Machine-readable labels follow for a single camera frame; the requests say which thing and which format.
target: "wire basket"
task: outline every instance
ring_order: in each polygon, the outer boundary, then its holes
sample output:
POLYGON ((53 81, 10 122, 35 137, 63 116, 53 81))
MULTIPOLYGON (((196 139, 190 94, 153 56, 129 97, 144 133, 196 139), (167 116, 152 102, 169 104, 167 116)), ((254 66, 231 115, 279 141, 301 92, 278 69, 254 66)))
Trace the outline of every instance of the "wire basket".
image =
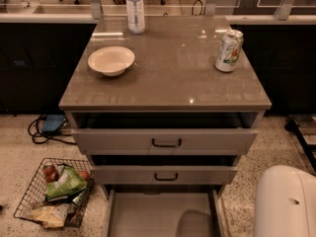
MULTIPOLYGON (((51 162, 55 166, 58 164, 66 164, 68 166, 72 166, 77 172, 87 171, 90 174, 90 164, 88 161, 44 158, 41 161, 36 173, 34 174, 32 178, 32 181, 30 182, 26 192, 24 193, 14 213, 15 218, 21 218, 21 219, 29 220, 34 223, 40 224, 40 222, 31 220, 30 214, 29 214, 31 209, 34 209, 38 204, 41 204, 41 205, 56 204, 56 202, 45 201, 47 183, 45 181, 42 168, 46 162, 51 162)), ((72 217, 67 217, 64 224, 65 227, 80 227, 81 226, 93 184, 94 184, 94 181, 92 178, 90 178, 87 184, 87 187, 85 191, 83 192, 84 194, 83 194, 83 200, 82 200, 81 205, 76 208, 75 213, 74 215, 72 215, 72 217)))

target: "drawer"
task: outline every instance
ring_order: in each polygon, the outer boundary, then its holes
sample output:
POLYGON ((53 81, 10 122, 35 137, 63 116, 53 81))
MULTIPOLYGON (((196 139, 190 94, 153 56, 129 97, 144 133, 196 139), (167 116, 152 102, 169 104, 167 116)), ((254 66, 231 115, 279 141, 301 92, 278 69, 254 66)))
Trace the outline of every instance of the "drawer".
POLYGON ((94 166, 99 184, 115 185, 226 185, 237 168, 226 166, 94 166))
POLYGON ((258 112, 88 112, 71 113, 76 127, 125 128, 250 128, 258 112))
POLYGON ((255 129, 74 129, 83 154, 242 155, 255 129))
POLYGON ((88 155, 93 166, 234 166, 236 155, 88 155))
POLYGON ((111 190, 106 237, 224 237, 216 191, 146 195, 111 190))

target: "can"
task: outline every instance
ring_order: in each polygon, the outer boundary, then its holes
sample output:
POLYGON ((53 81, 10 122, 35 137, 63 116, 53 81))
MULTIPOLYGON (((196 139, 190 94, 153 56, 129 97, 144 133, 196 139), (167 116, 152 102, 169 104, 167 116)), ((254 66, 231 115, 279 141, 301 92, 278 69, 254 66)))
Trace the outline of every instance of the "can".
POLYGON ((228 30, 225 33, 215 64, 218 70, 231 72, 235 69, 244 42, 243 36, 243 33, 237 30, 228 30))
POLYGON ((42 171, 47 183, 55 182, 58 180, 58 172, 51 162, 45 163, 42 167, 42 171))

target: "terrazzo floor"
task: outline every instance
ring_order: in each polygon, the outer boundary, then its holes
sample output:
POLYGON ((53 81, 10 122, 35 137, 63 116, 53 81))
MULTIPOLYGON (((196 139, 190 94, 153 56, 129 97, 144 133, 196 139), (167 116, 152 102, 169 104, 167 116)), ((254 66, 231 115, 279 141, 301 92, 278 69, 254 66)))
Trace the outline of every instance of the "terrazzo floor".
MULTIPOLYGON (((95 185, 80 228, 45 230, 41 226, 14 218, 15 210, 43 158, 85 160, 78 148, 56 141, 36 145, 28 135, 28 126, 38 116, 0 116, 0 236, 102 236, 107 200, 95 185)), ((284 129, 285 118, 264 117, 249 153, 242 156, 238 173, 226 186, 220 203, 227 237, 252 237, 256 185, 262 173, 277 164, 293 166, 313 173, 295 137, 284 129)))

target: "snack bag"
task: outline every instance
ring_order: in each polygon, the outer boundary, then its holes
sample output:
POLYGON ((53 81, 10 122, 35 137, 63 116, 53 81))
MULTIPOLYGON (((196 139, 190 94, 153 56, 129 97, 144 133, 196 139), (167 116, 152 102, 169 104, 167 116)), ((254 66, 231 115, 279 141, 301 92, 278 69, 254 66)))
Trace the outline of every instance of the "snack bag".
POLYGON ((31 220, 39 221, 44 228, 63 227, 70 204, 44 206, 31 210, 31 220))
POLYGON ((47 184, 47 197, 58 198, 62 196, 73 196, 83 191, 87 182, 70 166, 63 165, 58 181, 47 184))

